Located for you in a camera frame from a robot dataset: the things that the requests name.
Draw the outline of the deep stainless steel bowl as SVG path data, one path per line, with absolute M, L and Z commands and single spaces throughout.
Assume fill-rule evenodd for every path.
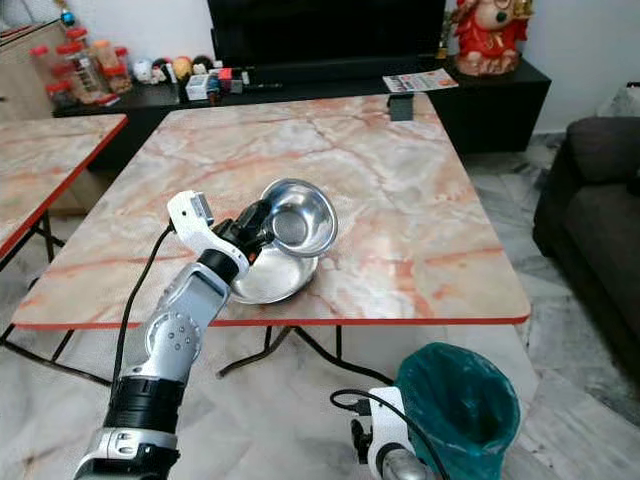
M 296 257 L 314 259 L 337 242 L 337 214 L 319 187 L 307 180 L 274 180 L 260 196 L 269 206 L 265 227 L 273 246 Z

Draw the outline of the black metal large table legs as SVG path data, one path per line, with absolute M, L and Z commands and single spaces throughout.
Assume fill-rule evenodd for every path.
M 36 364 L 44 365 L 47 369 L 64 372 L 64 374 L 78 376 L 78 378 L 92 381 L 92 383 L 99 384 L 101 387 L 111 387 L 111 385 L 113 385 L 113 379 L 101 378 L 101 376 L 92 374 L 92 372 L 86 372 L 76 369 L 76 367 L 59 364 L 58 357 L 61 355 L 61 352 L 64 351 L 65 347 L 67 347 L 67 344 L 69 343 L 70 338 L 73 337 L 74 333 L 76 333 L 74 330 L 70 330 L 70 332 L 61 338 L 59 346 L 58 348 L 55 348 L 54 356 L 51 358 L 42 358 L 36 355 L 29 356 L 29 360 L 36 362 Z M 256 352 L 255 355 L 239 358 L 237 361 L 230 362 L 230 364 L 218 371 L 218 378 L 225 378 L 225 376 L 229 375 L 230 372 L 244 369 L 244 367 L 255 364 L 257 361 L 265 360 L 265 358 L 268 358 L 271 353 L 276 351 L 276 349 L 283 346 L 284 340 L 287 340 L 289 337 L 297 337 L 298 339 L 301 339 L 312 352 L 319 355 L 323 360 L 328 362 L 328 364 L 337 367 L 337 369 L 365 376 L 365 378 L 379 381 L 379 383 L 384 385 L 390 385 L 393 383 L 393 380 L 390 379 L 388 375 L 383 374 L 383 372 L 370 369 L 370 367 L 352 364 L 352 362 L 347 361 L 346 358 L 343 357 L 342 326 L 334 326 L 333 328 L 333 351 L 326 349 L 319 340 L 316 340 L 310 333 L 307 333 L 302 326 L 279 326 L 279 328 L 275 328 L 275 326 L 266 326 L 264 344 L 262 344 L 260 351 Z

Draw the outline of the bin with green bag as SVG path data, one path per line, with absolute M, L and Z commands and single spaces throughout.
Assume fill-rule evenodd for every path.
M 438 471 L 434 449 L 451 480 L 500 480 L 518 434 L 521 408 L 511 380 L 471 349 L 433 342 L 399 364 L 396 387 L 421 461 Z

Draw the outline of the small red white box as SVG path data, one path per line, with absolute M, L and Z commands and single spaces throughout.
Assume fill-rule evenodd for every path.
M 220 95 L 234 95 L 243 93 L 244 86 L 250 81 L 250 73 L 243 68 L 224 67 L 218 70 Z

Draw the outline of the small dark grey holder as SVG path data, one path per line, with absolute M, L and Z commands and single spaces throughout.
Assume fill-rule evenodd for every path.
M 412 122 L 413 116 L 415 116 L 413 102 L 415 102 L 415 93 L 392 93 L 387 100 L 390 120 L 392 122 Z

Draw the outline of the black metal small table legs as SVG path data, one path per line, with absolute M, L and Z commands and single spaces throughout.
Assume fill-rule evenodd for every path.
M 3 270 L 6 265 L 9 264 L 10 261 L 17 256 L 17 253 L 22 250 L 26 243 L 32 237 L 40 236 L 44 238 L 45 241 L 45 251 L 47 255 L 47 260 L 50 262 L 55 259 L 55 248 L 60 248 L 65 246 L 65 242 L 63 239 L 60 239 L 55 236 L 54 232 L 52 232 L 52 223 L 50 220 L 49 214 L 47 212 L 42 212 L 40 216 L 38 216 L 35 224 L 32 227 L 27 227 L 26 232 L 24 232 L 23 236 L 18 239 L 17 242 L 13 244 L 12 247 L 9 248 L 1 257 L 0 260 L 0 269 Z M 73 338 L 73 335 L 76 334 L 74 330 L 68 330 L 67 333 L 64 334 L 64 337 L 61 338 L 58 347 L 55 348 L 54 353 L 52 353 L 51 358 L 44 358 L 36 355 L 29 351 L 29 349 L 24 348 L 22 346 L 18 346 L 18 344 L 14 344 L 9 342 L 10 334 L 14 332 L 15 326 L 10 325 L 5 329 L 5 332 L 0 335 L 0 346 L 4 349 L 9 349 L 13 353 L 17 353 L 20 357 L 27 358 L 28 361 L 35 362 L 37 365 L 45 366 L 46 369 L 51 369 L 59 372 L 64 372 L 64 374 L 77 376 L 77 378 L 82 378 L 87 381 L 91 381 L 91 383 L 99 384 L 101 387 L 110 387 L 111 381 L 105 378 L 101 378 L 101 376 L 93 375 L 91 372 L 86 372 L 79 369 L 74 369 L 74 367 L 69 367 L 67 365 L 59 364 L 58 360 L 61 356 L 61 353 L 64 352 L 64 349 L 67 348 L 70 339 Z

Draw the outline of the black television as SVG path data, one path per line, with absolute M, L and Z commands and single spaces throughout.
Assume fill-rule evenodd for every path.
M 214 51 L 234 67 L 436 50 L 445 0 L 207 0 Z

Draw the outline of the printed colourful flyer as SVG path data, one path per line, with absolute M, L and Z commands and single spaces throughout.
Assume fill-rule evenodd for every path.
M 456 79 L 447 72 L 447 69 L 439 68 L 428 72 L 398 74 L 398 76 L 384 76 L 381 81 L 392 93 L 415 93 L 434 90 L 448 90 L 460 86 Z

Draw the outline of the jar with orange contents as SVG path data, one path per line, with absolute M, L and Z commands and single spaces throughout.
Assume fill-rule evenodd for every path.
M 119 54 L 118 47 L 111 46 L 109 41 L 100 40 L 92 42 L 90 51 L 111 92 L 124 93 L 132 90 L 131 73 L 127 61 Z

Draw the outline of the tall clear jar red lid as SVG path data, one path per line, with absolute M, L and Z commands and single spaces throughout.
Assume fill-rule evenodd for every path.
M 86 36 L 87 31 L 84 28 L 73 27 L 68 29 L 65 32 L 67 42 L 59 46 L 58 51 L 64 56 L 67 63 L 72 65 L 76 83 L 83 91 L 81 96 L 83 104 L 95 105 L 99 104 L 108 91 L 102 86 L 99 74 L 97 74 L 97 67 L 93 63 Z

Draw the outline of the black television console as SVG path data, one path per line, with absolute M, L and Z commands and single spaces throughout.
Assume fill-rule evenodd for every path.
M 442 120 L 454 150 L 458 154 L 499 154 L 524 151 L 550 88 L 550 78 L 524 61 L 515 72 L 504 76 L 472 78 L 452 69 L 452 61 L 443 64 L 456 87 L 426 92 L 436 115 Z M 154 131 L 170 111 L 210 106 L 260 104 L 389 93 L 380 76 L 343 81 L 284 83 L 265 90 L 228 93 L 215 101 L 179 100 L 172 84 L 134 84 L 109 105 L 79 105 L 52 111 L 61 116 L 124 114 L 128 116 L 125 132 L 134 145 Z

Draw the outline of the light wooden cabinet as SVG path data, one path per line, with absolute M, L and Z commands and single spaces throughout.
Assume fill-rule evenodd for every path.
M 0 119 L 3 122 L 52 118 L 54 106 L 29 59 L 37 46 L 63 44 L 65 29 L 55 20 L 4 29 L 0 40 Z

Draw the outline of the red gold figurine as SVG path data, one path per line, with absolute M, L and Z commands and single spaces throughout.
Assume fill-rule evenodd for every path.
M 451 14 L 462 76 L 506 76 L 520 65 L 518 45 L 527 40 L 532 0 L 456 0 Z

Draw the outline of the dark grey sofa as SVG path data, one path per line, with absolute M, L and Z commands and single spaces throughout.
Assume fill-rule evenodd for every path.
M 532 239 L 640 384 L 640 116 L 568 125 L 541 188 Z

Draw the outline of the white plastic bag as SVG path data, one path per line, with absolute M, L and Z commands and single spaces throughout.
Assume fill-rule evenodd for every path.
M 596 116 L 640 116 L 640 81 L 628 82 L 612 97 L 605 100 Z

